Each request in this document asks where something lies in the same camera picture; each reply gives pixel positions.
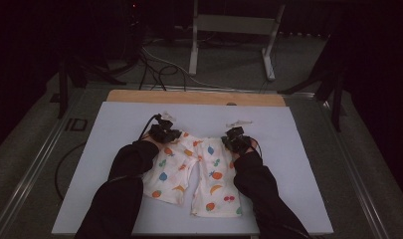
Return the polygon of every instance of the dark background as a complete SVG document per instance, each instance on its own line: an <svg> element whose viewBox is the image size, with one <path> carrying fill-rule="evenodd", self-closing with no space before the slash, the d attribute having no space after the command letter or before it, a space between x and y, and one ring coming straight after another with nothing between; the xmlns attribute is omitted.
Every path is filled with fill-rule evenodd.
<svg viewBox="0 0 403 239"><path fill-rule="evenodd" d="M192 1L108 2L0 0L0 143L45 92L65 54L99 65L131 58L135 49L123 53L115 47L126 34L129 45L140 41L128 30L134 20L129 15L169 40L175 38L175 25L192 23ZM129 3L138 8L123 10ZM265 0L200 4L200 12L221 14L226 6L226 14L241 16L268 17L277 9ZM341 53L350 54L343 62L344 89L403 190L403 1L293 1L280 31L329 37L315 72L331 68Z"/></svg>

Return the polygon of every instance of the metal rail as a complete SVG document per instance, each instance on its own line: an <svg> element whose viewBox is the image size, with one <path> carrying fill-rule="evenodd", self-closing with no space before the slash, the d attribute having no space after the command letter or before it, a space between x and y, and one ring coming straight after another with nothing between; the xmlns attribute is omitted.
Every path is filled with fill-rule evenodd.
<svg viewBox="0 0 403 239"><path fill-rule="evenodd" d="M34 183L40 175L46 161L50 157L53 148L58 142L59 137L62 134L63 128L67 123L67 119L76 105L76 103L82 97L81 91L74 91L70 98L70 108L66 111L64 117L59 119L53 126L48 137L40 148L37 156L34 158L30 167L22 177L21 181L18 183L14 192L12 193L10 199L8 200L3 212L0 215L0 239L5 238L9 228L13 224L16 216L18 215L22 205L28 197L31 189L33 189Z"/></svg>
<svg viewBox="0 0 403 239"><path fill-rule="evenodd" d="M362 210L368 220L372 233L374 234L376 239L389 239L390 237L378 214L378 211L375 207L372 197L369 194L368 190L366 189L366 186L355 165L354 158L349 153L349 150L347 149L343 136L339 132L337 132L333 127L329 114L330 109L328 103L320 105L320 109L326 121L326 124L329 127L329 131L332 132L334 138L336 139L337 145L341 150L347 175L350 179L350 182L352 183L353 189L356 192L356 196L359 199L359 203L362 206Z"/></svg>

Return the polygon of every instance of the white table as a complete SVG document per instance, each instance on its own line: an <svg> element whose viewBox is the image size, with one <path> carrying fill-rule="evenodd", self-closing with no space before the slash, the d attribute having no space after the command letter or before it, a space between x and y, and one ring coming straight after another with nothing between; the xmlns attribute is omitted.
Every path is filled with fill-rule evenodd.
<svg viewBox="0 0 403 239"><path fill-rule="evenodd" d="M154 114L168 111L177 118L174 128L198 136L222 136L225 124L252 120L246 134L263 149L264 163L274 174L282 200L311 234L332 233L301 138L289 108L226 107L180 104L103 103L54 225L54 234L74 234L97 189L106 181L114 156L135 140ZM143 197L133 230L137 235L256 235L259 233L249 199L241 197L243 216L202 218L190 215L197 185L193 169L183 206Z"/></svg>

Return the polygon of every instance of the table leg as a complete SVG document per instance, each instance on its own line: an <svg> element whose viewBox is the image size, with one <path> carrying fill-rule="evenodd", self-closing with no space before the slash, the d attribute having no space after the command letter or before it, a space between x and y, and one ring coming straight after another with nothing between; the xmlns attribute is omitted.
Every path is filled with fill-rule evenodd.
<svg viewBox="0 0 403 239"><path fill-rule="evenodd" d="M278 15L275 18L275 23L273 24L272 33L270 34L270 42L267 48L264 48L263 53L263 60L264 60L264 67L266 69L266 76L267 79L271 82L276 80L275 71L273 69L272 60L270 59L270 53L272 52L273 44L276 41L276 37L279 33L279 26L282 20L283 12L285 11L285 5L281 5L279 7Z"/></svg>
<svg viewBox="0 0 403 239"><path fill-rule="evenodd" d="M189 75L195 76L197 74L197 61L198 61L198 0L194 0L194 18L192 28L192 49L191 59L189 60Z"/></svg>

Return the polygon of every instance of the black sleeve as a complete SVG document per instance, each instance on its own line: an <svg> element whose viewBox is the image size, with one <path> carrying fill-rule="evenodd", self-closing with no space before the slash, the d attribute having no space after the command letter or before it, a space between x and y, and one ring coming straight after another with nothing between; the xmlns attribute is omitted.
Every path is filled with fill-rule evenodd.
<svg viewBox="0 0 403 239"><path fill-rule="evenodd" d="M120 149L75 238L129 238L142 199L140 175L152 167L157 153L157 146L148 141Z"/></svg>
<svg viewBox="0 0 403 239"><path fill-rule="evenodd" d="M255 151L238 158L235 168L235 186L252 200L261 238L308 238L301 222L280 198L275 178Z"/></svg>

